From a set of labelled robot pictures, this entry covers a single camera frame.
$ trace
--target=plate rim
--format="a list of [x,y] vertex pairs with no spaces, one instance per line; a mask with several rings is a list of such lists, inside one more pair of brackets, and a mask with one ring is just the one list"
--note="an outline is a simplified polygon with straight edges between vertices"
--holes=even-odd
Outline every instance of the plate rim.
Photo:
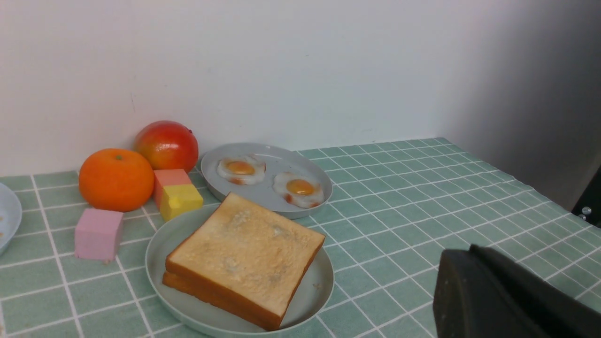
[[19,213],[17,216],[17,222],[16,222],[17,225],[16,225],[16,227],[14,227],[13,231],[9,234],[6,234],[6,233],[3,234],[3,237],[6,236],[7,240],[4,245],[0,246],[0,255],[4,253],[4,250],[6,248],[8,248],[10,242],[13,240],[13,237],[15,236],[17,231],[19,231],[19,227],[21,226],[21,222],[23,220],[23,206],[21,205],[21,201],[19,200],[19,197],[11,188],[9,188],[7,185],[0,182],[0,194],[4,194],[4,193],[6,193],[8,196],[10,196],[15,201],[17,201],[17,205],[19,206]]
[[[214,212],[215,210],[217,210],[217,208],[219,207],[220,204],[213,204],[213,205],[209,205],[209,206],[203,206],[200,209],[197,210],[191,210],[189,212],[185,212],[181,215],[179,215],[178,217],[188,214],[190,212],[198,212],[199,210],[207,210],[209,212],[210,209],[212,209],[212,211],[210,211],[211,213]],[[145,255],[144,255],[144,269],[146,270],[146,277],[148,278],[148,281],[150,282],[150,285],[152,286],[155,294],[159,297],[161,303],[164,306],[167,306],[170,308],[171,311],[175,311],[181,318],[184,318],[186,321],[189,322],[193,322],[196,324],[199,324],[201,326],[204,326],[210,330],[214,330],[214,331],[218,331],[220,333],[226,334],[226,335],[239,335],[239,336],[255,336],[255,337],[260,337],[260,336],[271,336],[271,335],[277,335],[277,334],[282,334],[285,333],[289,330],[295,329],[297,327],[300,327],[301,325],[307,323],[308,321],[312,320],[313,318],[315,318],[318,314],[319,311],[323,310],[325,308],[325,306],[330,302],[330,299],[332,298],[332,294],[334,293],[334,286],[336,284],[336,273],[334,270],[334,266],[332,264],[332,259],[330,258],[330,256],[328,255],[328,252],[325,250],[325,248],[322,246],[319,251],[323,250],[323,253],[326,255],[326,257],[328,258],[328,262],[330,263],[330,267],[332,269],[332,287],[330,288],[329,292],[328,292],[328,298],[326,299],[326,301],[323,303],[323,305],[321,306],[321,308],[319,308],[318,311],[316,311],[313,315],[311,315],[309,318],[305,319],[302,322],[299,322],[297,324],[294,324],[290,327],[287,328],[282,328],[282,329],[278,329],[278,330],[274,330],[274,331],[265,331],[265,332],[241,332],[241,331],[231,331],[231,330],[225,330],[222,328],[218,328],[218,327],[214,327],[212,325],[209,325],[207,323],[204,322],[200,322],[197,321],[195,319],[190,318],[188,315],[186,315],[185,313],[181,312],[180,310],[178,310],[177,308],[175,308],[173,305],[171,305],[170,302],[168,302],[163,295],[160,294],[160,292],[157,290],[157,287],[154,285],[154,281],[150,275],[150,270],[148,268],[148,257],[149,257],[149,251],[150,251],[150,244],[153,242],[153,240],[155,240],[156,236],[159,234],[160,231],[167,231],[167,230],[162,230],[162,229],[167,229],[165,227],[173,227],[174,224],[174,220],[176,220],[178,217],[175,217],[169,221],[167,221],[165,224],[163,224],[152,236],[152,238],[150,238],[148,245],[146,246],[146,251],[145,251]],[[184,321],[182,321],[180,318],[176,318],[178,319],[182,324],[184,324],[185,326],[188,326]]]
[[[231,147],[231,146],[236,146],[236,145],[260,146],[260,147],[265,147],[265,148],[268,148],[268,149],[273,148],[273,149],[281,150],[283,152],[291,153],[293,156],[299,156],[299,157],[301,157],[303,159],[306,159],[308,162],[310,162],[314,166],[314,169],[321,171],[328,178],[329,185],[331,186],[331,192],[329,193],[329,195],[325,196],[325,199],[324,199],[324,201],[323,201],[322,204],[320,204],[318,206],[310,207],[310,208],[307,208],[307,209],[297,210],[297,211],[282,211],[282,210],[272,210],[272,209],[269,209],[269,210],[271,210],[273,212],[276,212],[276,213],[278,213],[280,215],[284,215],[286,218],[289,218],[288,215],[290,215],[291,217],[293,217],[293,215],[296,215],[296,214],[304,214],[306,216],[306,215],[311,215],[314,212],[316,212],[317,210],[319,210],[322,206],[324,206],[325,204],[327,204],[330,201],[330,199],[332,198],[332,195],[334,194],[334,182],[329,177],[329,175],[325,172],[325,170],[322,169],[322,168],[320,168],[317,164],[313,163],[312,160],[310,160],[310,159],[302,156],[301,154],[298,154],[297,152],[295,152],[293,150],[289,150],[289,149],[278,147],[278,146],[272,146],[270,144],[256,143],[256,142],[233,142],[233,143],[225,143],[225,144],[221,144],[220,146],[217,146],[217,147],[215,147],[215,148],[213,148],[213,149],[211,149],[208,152],[205,152],[203,154],[202,158],[200,159],[200,173],[203,175],[205,181],[207,182],[207,187],[208,187],[209,191],[212,192],[212,190],[216,190],[220,194],[226,195],[223,192],[221,192],[220,190],[216,189],[211,183],[209,183],[209,180],[207,180],[206,175],[204,173],[204,167],[206,166],[204,164],[205,163],[204,160],[206,159],[206,155],[209,154],[209,153],[216,152],[216,151],[218,151],[221,148]],[[223,201],[221,198],[219,198],[217,196],[215,196],[215,197],[218,200]],[[294,220],[296,218],[302,218],[302,217],[305,217],[305,216],[294,217],[294,218],[291,218],[291,220]]]

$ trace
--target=toast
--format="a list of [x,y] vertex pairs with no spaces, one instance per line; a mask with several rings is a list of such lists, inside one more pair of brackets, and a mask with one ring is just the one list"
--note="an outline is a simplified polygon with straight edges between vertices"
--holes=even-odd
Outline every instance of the toast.
[[277,330],[324,240],[231,192],[167,256],[163,284]]

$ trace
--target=black object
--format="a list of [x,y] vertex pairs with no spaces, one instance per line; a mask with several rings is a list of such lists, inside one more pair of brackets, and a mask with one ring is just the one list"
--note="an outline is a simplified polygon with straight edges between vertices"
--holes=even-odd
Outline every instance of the black object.
[[572,213],[601,228],[601,168],[584,190]]
[[601,314],[473,244],[442,252],[433,310],[440,338],[601,337]]

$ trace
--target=orange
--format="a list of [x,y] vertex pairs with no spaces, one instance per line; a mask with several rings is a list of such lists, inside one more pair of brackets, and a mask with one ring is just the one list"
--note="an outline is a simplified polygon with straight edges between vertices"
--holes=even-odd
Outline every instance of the orange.
[[94,208],[128,212],[152,195],[154,171],[139,153],[103,149],[88,157],[79,170],[79,192]]

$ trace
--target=round plate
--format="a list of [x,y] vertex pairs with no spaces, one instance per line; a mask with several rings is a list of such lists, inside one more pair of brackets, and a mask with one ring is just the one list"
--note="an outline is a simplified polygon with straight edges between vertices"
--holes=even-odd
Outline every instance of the round plate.
[[17,195],[0,183],[0,255],[21,225],[23,209]]
[[[226,157],[255,154],[265,161],[265,179],[255,185],[237,185],[217,174],[217,166]],[[286,149],[259,143],[230,143],[207,152],[200,162],[200,170],[207,180],[209,191],[220,201],[233,191],[247,200],[274,211],[291,220],[305,217],[319,210],[332,195],[332,181],[328,175],[309,159]],[[321,183],[325,201],[309,209],[288,204],[273,191],[273,177],[283,171],[309,177]]]
[[152,237],[146,249],[146,273],[163,305],[182,323],[215,337],[286,337],[290,330],[309,321],[328,302],[334,289],[334,269],[321,248],[307,269],[286,311],[281,329],[264,329],[229,312],[162,284],[165,260],[181,242],[199,228],[217,206],[206,206],[175,217]]

